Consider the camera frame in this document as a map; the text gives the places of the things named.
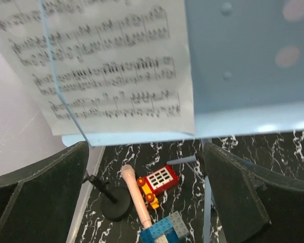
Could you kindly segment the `blue music stand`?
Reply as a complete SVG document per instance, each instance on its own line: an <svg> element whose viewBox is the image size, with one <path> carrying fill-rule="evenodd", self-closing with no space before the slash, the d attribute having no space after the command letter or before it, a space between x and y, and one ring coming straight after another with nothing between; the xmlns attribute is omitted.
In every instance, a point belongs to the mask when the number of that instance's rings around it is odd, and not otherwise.
<svg viewBox="0 0 304 243"><path fill-rule="evenodd" d="M187 1L193 135L66 135L70 146L198 139L304 180L304 1Z"/></svg>

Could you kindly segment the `black microphone stand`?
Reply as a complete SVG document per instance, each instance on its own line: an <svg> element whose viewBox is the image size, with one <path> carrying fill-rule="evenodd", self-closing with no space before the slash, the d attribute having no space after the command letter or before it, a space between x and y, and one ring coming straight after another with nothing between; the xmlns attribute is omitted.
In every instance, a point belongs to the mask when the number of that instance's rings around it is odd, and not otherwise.
<svg viewBox="0 0 304 243"><path fill-rule="evenodd" d="M100 209L103 216L109 221L118 222L127 217L133 208L129 190L126 187L112 187L108 189L108 181L103 182L95 175L85 172L83 183L89 181L101 193Z"/></svg>

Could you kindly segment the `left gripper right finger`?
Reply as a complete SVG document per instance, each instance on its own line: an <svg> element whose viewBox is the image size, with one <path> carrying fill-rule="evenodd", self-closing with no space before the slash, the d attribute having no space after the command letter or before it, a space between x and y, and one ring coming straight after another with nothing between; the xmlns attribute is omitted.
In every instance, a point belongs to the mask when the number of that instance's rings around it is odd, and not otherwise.
<svg viewBox="0 0 304 243"><path fill-rule="evenodd" d="M227 242L304 242L304 181L210 142L204 162Z"/></svg>

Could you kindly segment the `pink toy microphone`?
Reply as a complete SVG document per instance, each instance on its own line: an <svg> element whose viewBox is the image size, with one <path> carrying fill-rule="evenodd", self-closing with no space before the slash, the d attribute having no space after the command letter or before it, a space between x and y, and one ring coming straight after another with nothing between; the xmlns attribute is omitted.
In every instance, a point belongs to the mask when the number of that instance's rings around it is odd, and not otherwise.
<svg viewBox="0 0 304 243"><path fill-rule="evenodd" d="M135 171L130 165L124 165L121 169L122 177L127 184L136 212L144 229L152 226L151 217L145 205L144 199L136 182Z"/></svg>

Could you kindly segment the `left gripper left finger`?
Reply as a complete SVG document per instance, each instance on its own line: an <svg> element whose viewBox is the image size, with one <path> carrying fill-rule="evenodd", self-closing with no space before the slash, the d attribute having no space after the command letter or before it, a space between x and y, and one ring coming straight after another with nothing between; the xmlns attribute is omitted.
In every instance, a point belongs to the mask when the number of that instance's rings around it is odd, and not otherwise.
<svg viewBox="0 0 304 243"><path fill-rule="evenodd" d="M78 142L0 176L0 242L66 242L88 159Z"/></svg>

